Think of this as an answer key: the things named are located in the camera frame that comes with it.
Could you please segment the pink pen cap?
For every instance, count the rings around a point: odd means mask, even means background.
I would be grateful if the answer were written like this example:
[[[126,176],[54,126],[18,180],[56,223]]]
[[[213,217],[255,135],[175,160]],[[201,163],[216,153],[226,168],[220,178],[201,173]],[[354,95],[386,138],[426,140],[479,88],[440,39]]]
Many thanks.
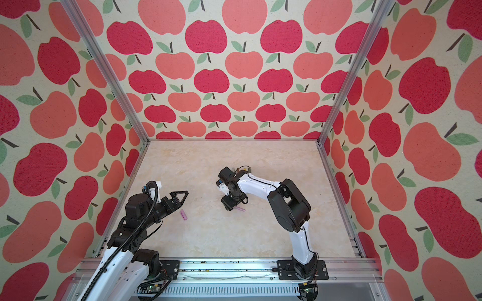
[[[185,213],[185,211],[183,209],[180,211],[180,214],[185,221],[188,219],[187,214]]]

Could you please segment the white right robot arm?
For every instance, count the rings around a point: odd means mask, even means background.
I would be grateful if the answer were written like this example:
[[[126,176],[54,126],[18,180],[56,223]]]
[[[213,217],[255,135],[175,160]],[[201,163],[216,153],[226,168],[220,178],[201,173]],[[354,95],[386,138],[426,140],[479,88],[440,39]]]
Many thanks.
[[[269,181],[244,169],[232,171],[225,167],[218,174],[216,185],[224,194],[222,204],[227,211],[232,211],[241,203],[248,203],[250,194],[266,200],[277,222],[289,232],[296,275],[303,280],[315,276],[318,254],[311,248],[311,205],[292,180]]]

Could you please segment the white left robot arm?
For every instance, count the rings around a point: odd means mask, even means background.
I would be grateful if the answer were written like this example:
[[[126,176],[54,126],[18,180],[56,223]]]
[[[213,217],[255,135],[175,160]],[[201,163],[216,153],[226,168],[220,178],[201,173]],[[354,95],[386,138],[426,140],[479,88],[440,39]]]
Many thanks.
[[[173,191],[159,197],[156,182],[131,196],[126,214],[111,235],[95,273],[79,293],[79,300],[129,300],[141,293],[142,300],[155,300],[176,280],[178,260],[162,261],[155,250],[142,248],[151,235],[148,228],[160,227],[168,215],[180,209],[188,191]]]

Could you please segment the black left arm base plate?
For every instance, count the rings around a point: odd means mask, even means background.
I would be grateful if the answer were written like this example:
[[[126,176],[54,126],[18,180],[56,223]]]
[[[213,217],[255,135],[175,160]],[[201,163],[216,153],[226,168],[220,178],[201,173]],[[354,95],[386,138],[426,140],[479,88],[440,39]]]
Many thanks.
[[[149,267],[149,279],[170,278],[177,280],[179,274],[179,260],[155,260],[151,267]]]

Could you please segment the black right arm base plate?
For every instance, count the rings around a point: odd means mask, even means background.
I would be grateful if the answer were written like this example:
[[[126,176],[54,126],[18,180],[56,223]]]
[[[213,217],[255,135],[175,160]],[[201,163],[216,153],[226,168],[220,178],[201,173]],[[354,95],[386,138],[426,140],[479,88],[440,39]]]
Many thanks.
[[[273,272],[277,272],[279,280],[328,280],[329,274],[326,263],[319,260],[302,265],[295,260],[278,260],[277,265],[272,268]]]

